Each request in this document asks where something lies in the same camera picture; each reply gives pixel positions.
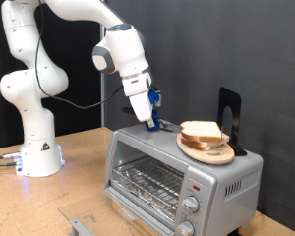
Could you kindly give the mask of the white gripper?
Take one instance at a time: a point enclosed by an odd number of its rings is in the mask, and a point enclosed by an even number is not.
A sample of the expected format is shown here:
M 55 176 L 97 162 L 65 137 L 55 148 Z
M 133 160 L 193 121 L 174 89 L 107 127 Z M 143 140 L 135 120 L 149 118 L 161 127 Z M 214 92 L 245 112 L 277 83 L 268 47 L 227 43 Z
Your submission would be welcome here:
M 155 127 L 154 121 L 151 119 L 152 104 L 148 98 L 148 92 L 142 92 L 129 97 L 132 108 L 139 121 L 147 123 L 149 128 Z

